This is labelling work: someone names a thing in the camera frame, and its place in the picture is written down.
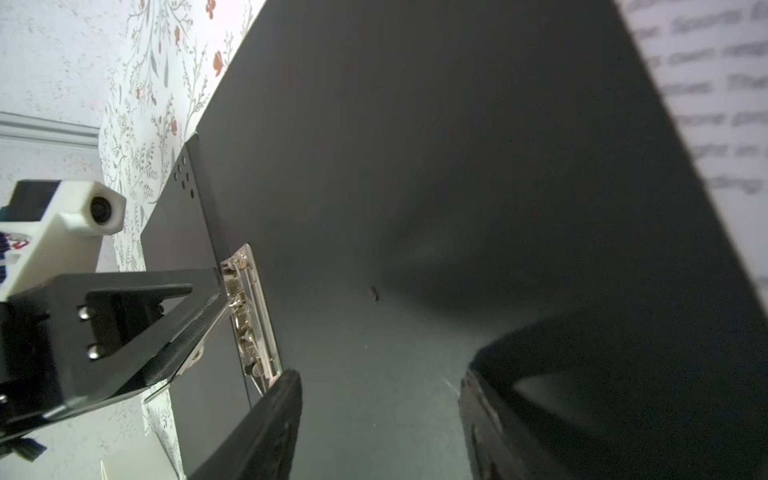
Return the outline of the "red black file folder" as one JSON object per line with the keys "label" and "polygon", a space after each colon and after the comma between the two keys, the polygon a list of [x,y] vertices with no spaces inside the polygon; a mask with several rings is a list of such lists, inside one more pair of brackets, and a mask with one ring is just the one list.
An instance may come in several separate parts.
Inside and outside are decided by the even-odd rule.
{"label": "red black file folder", "polygon": [[610,1],[269,1],[142,235],[252,247],[295,479],[469,479],[485,346],[576,311],[767,319]]}

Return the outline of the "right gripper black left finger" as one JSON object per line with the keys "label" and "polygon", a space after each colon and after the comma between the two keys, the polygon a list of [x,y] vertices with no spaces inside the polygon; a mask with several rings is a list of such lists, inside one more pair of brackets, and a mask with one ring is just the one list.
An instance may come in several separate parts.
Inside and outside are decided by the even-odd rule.
{"label": "right gripper black left finger", "polygon": [[299,373],[285,371],[192,477],[289,478],[302,414],[302,393]]}

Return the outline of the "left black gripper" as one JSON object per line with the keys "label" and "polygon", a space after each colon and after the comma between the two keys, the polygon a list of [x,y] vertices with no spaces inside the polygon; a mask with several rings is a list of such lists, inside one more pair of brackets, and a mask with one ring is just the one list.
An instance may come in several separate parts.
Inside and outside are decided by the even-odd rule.
{"label": "left black gripper", "polygon": [[[164,380],[225,301],[215,268],[65,274],[1,301],[1,457],[30,434]],[[50,320],[50,332],[44,325]]]}

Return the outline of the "text printed paper sheet right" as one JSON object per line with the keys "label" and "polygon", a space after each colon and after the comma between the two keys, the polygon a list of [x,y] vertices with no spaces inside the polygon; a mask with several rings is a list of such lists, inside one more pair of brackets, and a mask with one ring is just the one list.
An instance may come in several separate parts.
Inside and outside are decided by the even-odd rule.
{"label": "text printed paper sheet right", "polygon": [[619,1],[625,25],[767,299],[767,4]]}

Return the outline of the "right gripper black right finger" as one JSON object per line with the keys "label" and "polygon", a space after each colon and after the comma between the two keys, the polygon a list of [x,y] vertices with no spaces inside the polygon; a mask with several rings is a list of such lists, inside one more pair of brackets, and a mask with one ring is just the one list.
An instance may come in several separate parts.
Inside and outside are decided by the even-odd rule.
{"label": "right gripper black right finger", "polygon": [[462,418],[477,477],[762,479],[767,333],[556,315],[476,354]]}

